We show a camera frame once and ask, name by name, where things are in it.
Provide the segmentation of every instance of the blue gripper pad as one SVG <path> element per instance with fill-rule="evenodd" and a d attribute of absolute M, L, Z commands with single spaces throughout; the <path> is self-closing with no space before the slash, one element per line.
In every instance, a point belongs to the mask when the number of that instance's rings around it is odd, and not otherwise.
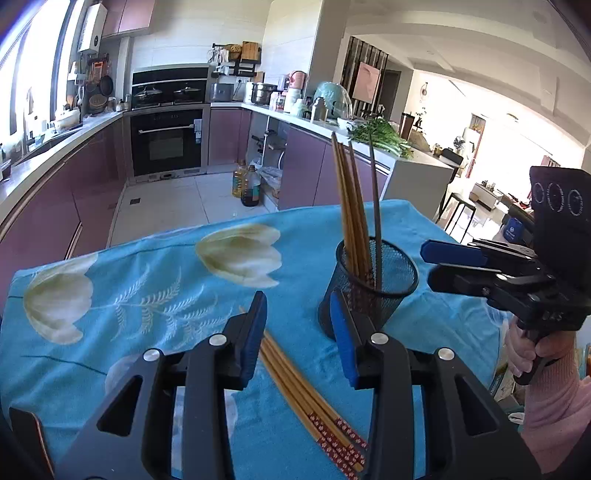
<path fill-rule="evenodd" d="M 349 384 L 351 387 L 356 388 L 359 374 L 355 361 L 355 346 L 349 333 L 349 325 L 347 325 L 348 322 L 352 323 L 352 319 L 350 318 L 349 309 L 343 303 L 344 298 L 340 291 L 335 290 L 330 294 L 330 320 L 333 324 L 336 344 L 339 348 L 340 363 Z"/>
<path fill-rule="evenodd" d="M 484 267 L 487 257 L 478 247 L 427 240 L 421 247 L 421 258 L 426 263 Z"/>
<path fill-rule="evenodd" d="M 252 325 L 240 356 L 240 380 L 243 385 L 247 385 L 255 373 L 256 359 L 267 324 L 267 297 L 263 292 L 257 291 L 247 315 L 252 316 Z"/>

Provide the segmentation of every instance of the hand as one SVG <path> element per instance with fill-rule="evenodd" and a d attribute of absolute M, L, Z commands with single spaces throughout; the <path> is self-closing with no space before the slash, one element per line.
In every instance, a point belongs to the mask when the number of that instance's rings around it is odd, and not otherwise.
<path fill-rule="evenodd" d="M 505 335 L 509 370 L 520 377 L 523 372 L 531 371 L 536 356 L 551 360 L 566 356 L 574 348 L 574 337 L 574 332 L 555 332 L 535 345 L 525 337 L 525 332 L 517 326 L 517 318 L 513 317 Z"/>

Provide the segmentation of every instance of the pink sleeve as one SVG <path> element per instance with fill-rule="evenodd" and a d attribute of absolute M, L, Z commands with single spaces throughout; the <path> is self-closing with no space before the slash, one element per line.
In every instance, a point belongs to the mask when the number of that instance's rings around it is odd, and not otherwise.
<path fill-rule="evenodd" d="M 521 436 L 543 473 L 555 470 L 591 420 L 591 379 L 579 381 L 574 351 L 544 371 L 525 397 Z"/>

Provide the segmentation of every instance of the green vegetable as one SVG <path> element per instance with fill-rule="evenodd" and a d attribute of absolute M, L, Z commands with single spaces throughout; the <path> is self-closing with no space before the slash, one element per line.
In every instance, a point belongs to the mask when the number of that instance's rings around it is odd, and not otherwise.
<path fill-rule="evenodd" d="M 351 140 L 369 145 L 371 134 L 374 147 L 386 150 L 397 157 L 411 158 L 413 151 L 410 144 L 400 138 L 395 129 L 383 118 L 372 118 L 366 124 L 351 130 Z"/>

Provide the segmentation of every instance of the metal screw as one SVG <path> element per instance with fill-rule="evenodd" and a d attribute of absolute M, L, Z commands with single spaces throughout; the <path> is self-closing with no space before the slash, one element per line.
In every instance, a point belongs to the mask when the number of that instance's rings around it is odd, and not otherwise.
<path fill-rule="evenodd" d="M 209 344 L 210 345 L 213 345 L 213 346 L 222 346 L 227 341 L 228 341 L 228 339 L 226 338 L 226 336 L 225 335 L 222 335 L 221 333 L 217 333 L 215 335 L 212 335 L 209 338 Z"/>
<path fill-rule="evenodd" d="M 437 354 L 441 360 L 447 361 L 453 360 L 453 358 L 456 356 L 456 354 L 453 353 L 453 350 L 450 348 L 440 348 Z"/>
<path fill-rule="evenodd" d="M 388 343 L 388 335 L 386 335 L 385 333 L 374 333 L 371 336 L 371 342 L 375 343 L 376 345 L 383 345 L 385 343 Z"/>
<path fill-rule="evenodd" d="M 155 348 L 151 348 L 144 352 L 144 360 L 147 362 L 155 362 L 158 358 L 160 358 L 160 351 Z"/>

